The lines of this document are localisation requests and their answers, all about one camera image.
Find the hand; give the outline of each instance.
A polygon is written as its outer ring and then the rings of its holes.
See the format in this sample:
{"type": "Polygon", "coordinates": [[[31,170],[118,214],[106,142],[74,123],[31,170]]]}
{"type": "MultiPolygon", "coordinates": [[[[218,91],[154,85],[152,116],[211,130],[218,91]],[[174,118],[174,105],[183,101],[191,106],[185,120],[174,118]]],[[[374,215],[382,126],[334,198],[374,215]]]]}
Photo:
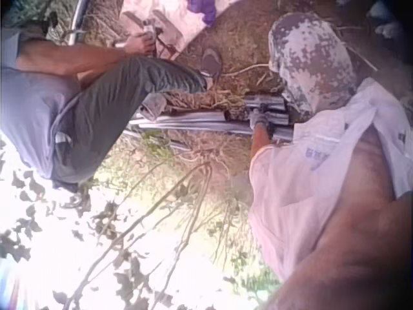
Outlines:
{"type": "Polygon", "coordinates": [[[268,127],[268,118],[264,113],[260,113],[260,111],[255,108],[248,117],[250,119],[250,127],[252,130],[255,129],[258,123],[263,124],[265,128],[268,127]]]}
{"type": "Polygon", "coordinates": [[[125,43],[124,50],[130,55],[150,55],[155,50],[155,40],[148,34],[130,36],[125,43]]]}

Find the digital camouflage pattern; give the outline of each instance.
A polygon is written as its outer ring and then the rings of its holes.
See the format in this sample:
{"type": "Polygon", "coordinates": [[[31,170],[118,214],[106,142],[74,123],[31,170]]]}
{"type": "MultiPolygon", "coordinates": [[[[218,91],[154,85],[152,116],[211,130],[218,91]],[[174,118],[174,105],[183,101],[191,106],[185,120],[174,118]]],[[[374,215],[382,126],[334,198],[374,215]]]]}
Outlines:
{"type": "Polygon", "coordinates": [[[356,89],[347,50],[326,21],[292,13],[269,33],[270,70],[285,80],[285,96],[300,112],[316,113],[345,105],[356,89]]]}

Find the foot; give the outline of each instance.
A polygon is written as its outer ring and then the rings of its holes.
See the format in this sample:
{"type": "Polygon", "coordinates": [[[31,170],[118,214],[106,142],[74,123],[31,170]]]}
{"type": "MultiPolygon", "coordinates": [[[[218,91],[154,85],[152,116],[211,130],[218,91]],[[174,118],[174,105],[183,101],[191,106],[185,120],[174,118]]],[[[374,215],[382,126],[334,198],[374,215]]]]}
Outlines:
{"type": "Polygon", "coordinates": [[[201,74],[206,79],[207,88],[210,89],[216,84],[222,71],[222,60],[219,52],[208,48],[202,56],[201,74]]]}

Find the purple fabric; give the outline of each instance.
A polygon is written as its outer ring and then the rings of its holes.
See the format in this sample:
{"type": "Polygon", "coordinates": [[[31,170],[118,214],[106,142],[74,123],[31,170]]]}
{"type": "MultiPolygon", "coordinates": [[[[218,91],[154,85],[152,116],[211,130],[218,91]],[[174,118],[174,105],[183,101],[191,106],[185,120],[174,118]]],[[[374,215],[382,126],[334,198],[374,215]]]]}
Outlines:
{"type": "Polygon", "coordinates": [[[203,22],[212,27],[217,17],[215,0],[188,0],[188,10],[193,13],[203,13],[203,22]]]}

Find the flip-flop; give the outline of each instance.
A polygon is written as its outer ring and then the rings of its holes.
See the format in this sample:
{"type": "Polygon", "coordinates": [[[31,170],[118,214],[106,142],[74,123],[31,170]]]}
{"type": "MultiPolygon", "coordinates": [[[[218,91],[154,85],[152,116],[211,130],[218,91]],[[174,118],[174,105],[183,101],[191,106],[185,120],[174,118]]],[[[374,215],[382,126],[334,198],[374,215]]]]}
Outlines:
{"type": "Polygon", "coordinates": [[[222,72],[222,60],[219,52],[213,48],[204,51],[201,62],[201,74],[207,78],[212,78],[214,84],[222,72]]]}

